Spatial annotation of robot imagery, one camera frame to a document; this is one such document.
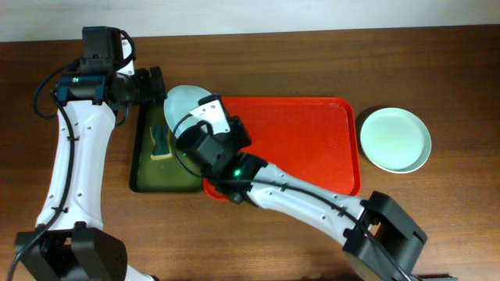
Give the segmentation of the light blue plate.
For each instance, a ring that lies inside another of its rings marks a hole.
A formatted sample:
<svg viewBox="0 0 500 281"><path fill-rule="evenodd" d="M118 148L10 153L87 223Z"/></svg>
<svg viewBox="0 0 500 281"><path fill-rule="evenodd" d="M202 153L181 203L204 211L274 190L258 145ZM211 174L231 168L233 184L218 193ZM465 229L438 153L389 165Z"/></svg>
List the light blue plate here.
<svg viewBox="0 0 500 281"><path fill-rule="evenodd" d="M183 117L199 106L200 99L210 95L211 93L204 88L192 85L180 85L169 90L163 104L169 128L173 130Z"/></svg>

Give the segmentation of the green yellow sponge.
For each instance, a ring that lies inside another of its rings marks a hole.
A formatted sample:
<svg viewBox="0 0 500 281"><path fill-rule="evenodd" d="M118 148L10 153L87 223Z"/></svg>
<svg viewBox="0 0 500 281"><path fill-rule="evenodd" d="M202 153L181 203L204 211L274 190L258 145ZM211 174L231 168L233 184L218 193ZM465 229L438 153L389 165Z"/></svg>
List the green yellow sponge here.
<svg viewBox="0 0 500 281"><path fill-rule="evenodd" d="M156 125L150 128L152 138L152 160L164 160L172 157L170 148L170 128L167 125Z"/></svg>

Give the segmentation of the light green plate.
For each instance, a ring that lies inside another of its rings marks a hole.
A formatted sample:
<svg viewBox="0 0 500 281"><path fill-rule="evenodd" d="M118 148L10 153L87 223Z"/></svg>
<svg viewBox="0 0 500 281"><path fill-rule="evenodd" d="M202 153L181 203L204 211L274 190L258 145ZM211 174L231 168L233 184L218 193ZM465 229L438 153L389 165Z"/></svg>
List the light green plate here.
<svg viewBox="0 0 500 281"><path fill-rule="evenodd" d="M427 162L430 131L415 114L402 108L382 108L363 122L359 140L365 156L390 173L412 173Z"/></svg>

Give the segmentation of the white plate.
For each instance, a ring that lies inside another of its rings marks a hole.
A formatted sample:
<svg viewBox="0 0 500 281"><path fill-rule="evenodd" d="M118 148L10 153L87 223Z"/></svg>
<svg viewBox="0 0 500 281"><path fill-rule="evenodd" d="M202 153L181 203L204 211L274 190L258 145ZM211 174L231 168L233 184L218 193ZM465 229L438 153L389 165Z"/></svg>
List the white plate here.
<svg viewBox="0 0 500 281"><path fill-rule="evenodd" d="M412 173L427 162L431 150L428 130L394 131L376 142L373 164L390 173Z"/></svg>

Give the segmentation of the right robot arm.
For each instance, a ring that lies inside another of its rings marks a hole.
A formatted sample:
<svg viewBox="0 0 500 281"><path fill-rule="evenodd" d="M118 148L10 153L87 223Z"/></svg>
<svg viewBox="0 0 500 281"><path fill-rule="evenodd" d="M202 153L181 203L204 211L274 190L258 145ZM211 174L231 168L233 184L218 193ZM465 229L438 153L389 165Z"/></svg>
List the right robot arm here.
<svg viewBox="0 0 500 281"><path fill-rule="evenodd" d="M214 122L185 113L167 120L174 148L187 154L199 176L235 204L284 213L338 242L364 280L414 280L427 235L390 196L340 195L288 175L256 155L242 152L249 137L237 116Z"/></svg>

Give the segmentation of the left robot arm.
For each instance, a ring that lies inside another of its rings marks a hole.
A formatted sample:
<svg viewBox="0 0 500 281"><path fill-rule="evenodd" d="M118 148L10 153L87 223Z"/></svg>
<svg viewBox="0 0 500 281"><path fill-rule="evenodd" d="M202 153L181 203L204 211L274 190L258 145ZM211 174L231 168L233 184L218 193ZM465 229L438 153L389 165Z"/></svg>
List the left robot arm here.
<svg viewBox="0 0 500 281"><path fill-rule="evenodd" d="M116 111L165 98L159 67L68 73L52 92L59 139L35 229L16 235L14 263L36 280L151 280L129 265L125 244L103 230L105 154Z"/></svg>

